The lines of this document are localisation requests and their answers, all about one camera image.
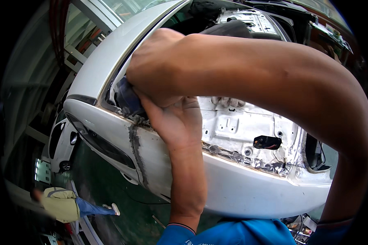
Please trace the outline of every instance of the tire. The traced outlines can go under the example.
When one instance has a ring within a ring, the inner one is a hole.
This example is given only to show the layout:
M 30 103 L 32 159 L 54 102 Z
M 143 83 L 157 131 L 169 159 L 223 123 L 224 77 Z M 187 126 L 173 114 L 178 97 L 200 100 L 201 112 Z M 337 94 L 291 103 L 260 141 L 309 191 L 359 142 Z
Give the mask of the tire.
M 60 172 L 70 171 L 72 169 L 72 163 L 70 161 L 62 161 L 59 164 Z

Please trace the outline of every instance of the white car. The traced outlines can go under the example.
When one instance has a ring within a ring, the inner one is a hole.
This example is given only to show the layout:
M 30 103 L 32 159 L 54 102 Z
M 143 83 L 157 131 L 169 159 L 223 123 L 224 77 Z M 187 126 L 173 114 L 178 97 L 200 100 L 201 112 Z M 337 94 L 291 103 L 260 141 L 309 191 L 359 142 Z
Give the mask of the white car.
M 62 173 L 71 170 L 71 154 L 78 139 L 78 132 L 60 111 L 55 118 L 48 143 L 48 159 L 51 171 Z
M 67 117 L 93 151 L 128 181 L 167 201 L 172 173 L 166 146 L 145 118 L 124 116 L 112 102 L 111 88 L 125 75 L 133 50 L 156 29 L 169 27 L 187 35 L 230 17 L 245 22 L 251 33 L 290 41 L 267 13 L 241 4 L 165 2 L 113 31 L 87 59 L 64 102 Z M 315 152 L 306 152 L 307 133 L 301 127 L 250 103 L 225 108 L 213 104 L 211 97 L 198 99 L 208 183 L 206 210 L 230 217 L 283 218 L 325 203 L 332 182 L 330 169 L 310 168 L 307 156 L 313 158 Z

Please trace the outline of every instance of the sneaker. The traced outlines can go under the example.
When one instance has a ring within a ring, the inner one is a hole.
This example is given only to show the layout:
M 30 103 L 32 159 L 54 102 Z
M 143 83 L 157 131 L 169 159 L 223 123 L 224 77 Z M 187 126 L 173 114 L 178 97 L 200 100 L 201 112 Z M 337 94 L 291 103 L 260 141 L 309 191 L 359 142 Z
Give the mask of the sneaker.
M 117 205 L 115 203 L 112 203 L 112 208 L 116 212 L 115 213 L 116 215 L 120 215 L 120 211 L 118 210 Z
M 112 207 L 108 206 L 107 204 L 103 204 L 103 207 L 107 209 L 112 209 Z

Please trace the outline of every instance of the yellow jacket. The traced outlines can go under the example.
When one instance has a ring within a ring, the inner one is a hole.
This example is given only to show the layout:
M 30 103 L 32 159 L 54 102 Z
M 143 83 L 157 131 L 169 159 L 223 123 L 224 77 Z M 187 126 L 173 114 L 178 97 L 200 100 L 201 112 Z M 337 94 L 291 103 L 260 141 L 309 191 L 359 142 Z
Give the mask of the yellow jacket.
M 41 197 L 41 204 L 44 209 L 56 220 L 62 223 L 69 223 L 78 220 L 79 207 L 75 202 L 77 196 L 71 190 L 60 187 L 47 188 Z

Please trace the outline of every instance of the jeans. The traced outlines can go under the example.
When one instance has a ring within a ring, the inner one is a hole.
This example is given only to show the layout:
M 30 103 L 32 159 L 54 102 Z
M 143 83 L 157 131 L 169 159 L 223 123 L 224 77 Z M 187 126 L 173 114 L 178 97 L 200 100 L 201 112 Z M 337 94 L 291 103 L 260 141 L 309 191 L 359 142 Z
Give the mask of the jeans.
M 85 217 L 87 215 L 92 215 L 92 214 L 110 214 L 110 215 L 115 214 L 115 211 L 113 209 L 108 209 L 108 208 L 100 207 L 97 205 L 93 205 L 81 199 L 80 197 L 77 197 L 75 199 L 75 202 L 78 204 L 79 215 L 81 217 Z

